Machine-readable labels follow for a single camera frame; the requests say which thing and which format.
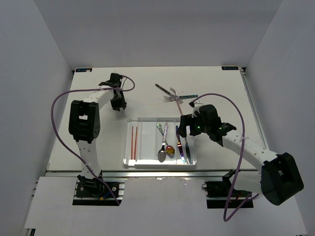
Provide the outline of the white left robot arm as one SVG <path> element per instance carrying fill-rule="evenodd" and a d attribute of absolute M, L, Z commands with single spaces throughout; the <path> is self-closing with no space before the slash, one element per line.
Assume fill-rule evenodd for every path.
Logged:
<path fill-rule="evenodd" d="M 102 177 L 96 151 L 96 138 L 101 130 L 99 111 L 108 102 L 114 111 L 126 109 L 127 103 L 120 90 L 122 83 L 123 76 L 112 73 L 108 81 L 100 83 L 105 88 L 91 93 L 84 100 L 72 101 L 70 106 L 68 130 L 79 147 L 80 157 L 85 161 L 79 179 L 91 179 L 87 190 L 93 196 L 101 195 L 104 190 L 104 184 L 94 179 Z"/>

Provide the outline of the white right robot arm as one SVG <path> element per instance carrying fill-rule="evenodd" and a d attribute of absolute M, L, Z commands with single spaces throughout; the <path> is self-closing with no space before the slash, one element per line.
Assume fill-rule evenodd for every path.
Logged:
<path fill-rule="evenodd" d="M 192 114 L 182 115 L 177 134 L 185 138 L 205 133 L 220 146 L 242 155 L 256 169 L 253 173 L 230 171 L 222 178 L 223 192 L 234 196 L 239 191 L 263 195 L 279 206 L 304 189 L 304 184 L 292 155 L 278 154 L 245 138 L 235 126 L 222 122 L 213 105 L 194 108 Z"/>

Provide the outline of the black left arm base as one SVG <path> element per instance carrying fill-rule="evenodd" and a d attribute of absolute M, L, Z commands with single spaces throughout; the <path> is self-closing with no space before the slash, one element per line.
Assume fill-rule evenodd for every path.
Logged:
<path fill-rule="evenodd" d="M 118 206 L 122 201 L 122 183 L 110 181 L 107 185 L 108 187 L 96 178 L 78 175 L 72 205 Z"/>

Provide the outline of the black handled fork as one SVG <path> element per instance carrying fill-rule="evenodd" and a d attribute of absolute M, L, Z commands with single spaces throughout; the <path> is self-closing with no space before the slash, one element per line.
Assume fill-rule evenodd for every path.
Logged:
<path fill-rule="evenodd" d="M 167 91 L 166 89 L 164 89 L 164 88 L 161 87 L 160 85 L 155 84 L 155 86 L 156 86 L 158 89 L 160 89 L 161 91 L 163 91 L 164 93 L 166 93 L 167 95 L 169 95 L 170 97 L 172 97 L 172 98 L 177 98 L 176 95 L 170 93 L 169 91 Z"/>

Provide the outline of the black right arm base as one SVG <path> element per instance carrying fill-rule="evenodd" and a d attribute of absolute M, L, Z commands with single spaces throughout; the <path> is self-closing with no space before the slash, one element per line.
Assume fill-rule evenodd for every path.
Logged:
<path fill-rule="evenodd" d="M 224 209 L 226 199 L 232 184 L 232 175 L 235 170 L 230 170 L 220 181 L 206 181 L 201 188 L 206 192 L 207 209 Z M 249 194 L 247 191 L 233 190 L 228 208 L 235 209 Z"/>

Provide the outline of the pink handled fork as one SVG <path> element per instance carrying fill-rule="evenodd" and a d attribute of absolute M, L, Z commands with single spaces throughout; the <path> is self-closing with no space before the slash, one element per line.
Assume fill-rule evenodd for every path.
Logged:
<path fill-rule="evenodd" d="M 182 116 L 182 115 L 183 115 L 183 111 L 182 111 L 181 106 L 180 106 L 180 100 L 179 100 L 179 98 L 174 98 L 174 101 L 176 102 L 177 107 L 178 107 L 178 110 L 179 110 L 179 112 L 180 112 L 180 115 Z"/>

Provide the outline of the black handled spoon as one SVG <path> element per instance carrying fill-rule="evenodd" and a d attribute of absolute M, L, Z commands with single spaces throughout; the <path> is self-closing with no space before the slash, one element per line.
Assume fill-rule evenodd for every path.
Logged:
<path fill-rule="evenodd" d="M 158 130 L 159 130 L 159 132 L 161 133 L 162 138 L 163 138 L 163 129 L 162 129 L 162 125 L 158 123 L 158 124 L 157 124 L 157 128 L 158 128 Z"/>

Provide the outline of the rainbow iridescent knife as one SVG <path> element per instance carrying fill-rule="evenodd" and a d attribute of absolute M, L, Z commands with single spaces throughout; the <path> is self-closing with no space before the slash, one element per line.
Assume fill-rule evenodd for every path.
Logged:
<path fill-rule="evenodd" d="M 176 125 L 177 148 L 179 150 L 181 161 L 183 162 L 183 164 L 186 164 L 186 160 L 185 160 L 185 157 L 184 157 L 184 151 L 183 151 L 181 140 L 180 140 L 180 136 L 177 133 L 177 130 L 178 130 L 178 126 Z"/>

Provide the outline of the orange chopstick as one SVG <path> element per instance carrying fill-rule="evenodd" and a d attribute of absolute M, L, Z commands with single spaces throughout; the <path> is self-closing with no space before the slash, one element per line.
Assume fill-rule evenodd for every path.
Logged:
<path fill-rule="evenodd" d="M 131 160 L 133 160 L 133 138 L 134 138 L 134 127 L 131 128 Z"/>
<path fill-rule="evenodd" d="M 138 126 L 136 127 L 135 143 L 134 143 L 134 160 L 137 161 L 137 144 L 138 144 Z"/>

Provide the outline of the pink handled spoon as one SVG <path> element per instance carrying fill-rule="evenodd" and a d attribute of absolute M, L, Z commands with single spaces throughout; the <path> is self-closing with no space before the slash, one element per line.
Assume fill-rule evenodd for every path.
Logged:
<path fill-rule="evenodd" d="M 168 129 L 168 122 L 166 122 L 164 125 L 162 146 L 161 146 L 161 149 L 157 153 L 157 157 L 158 157 L 159 162 L 164 162 L 166 159 L 165 145 L 166 145 L 167 129 Z"/>

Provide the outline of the green handled fork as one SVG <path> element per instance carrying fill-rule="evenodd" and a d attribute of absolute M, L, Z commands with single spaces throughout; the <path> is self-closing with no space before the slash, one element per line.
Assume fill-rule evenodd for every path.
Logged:
<path fill-rule="evenodd" d="M 192 99 L 192 98 L 197 98 L 198 95 L 182 95 L 182 96 L 177 96 L 177 97 L 172 97 L 172 96 L 164 96 L 163 99 L 165 102 L 171 102 L 175 100 L 183 100 L 183 99 Z"/>

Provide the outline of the ornate silver knife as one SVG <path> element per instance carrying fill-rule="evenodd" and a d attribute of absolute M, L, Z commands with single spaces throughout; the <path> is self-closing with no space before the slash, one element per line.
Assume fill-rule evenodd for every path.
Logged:
<path fill-rule="evenodd" d="M 189 148 L 189 144 L 188 144 L 187 138 L 185 138 L 185 149 L 186 149 L 186 155 L 187 155 L 188 164 L 192 164 L 190 148 Z"/>

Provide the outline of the rainbow iridescent spoon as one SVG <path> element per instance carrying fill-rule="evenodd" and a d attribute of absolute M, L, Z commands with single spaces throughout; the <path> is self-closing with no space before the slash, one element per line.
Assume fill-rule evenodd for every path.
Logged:
<path fill-rule="evenodd" d="M 175 149 L 170 145 L 166 146 L 165 151 L 167 154 L 169 154 L 171 156 L 173 156 L 175 154 Z"/>

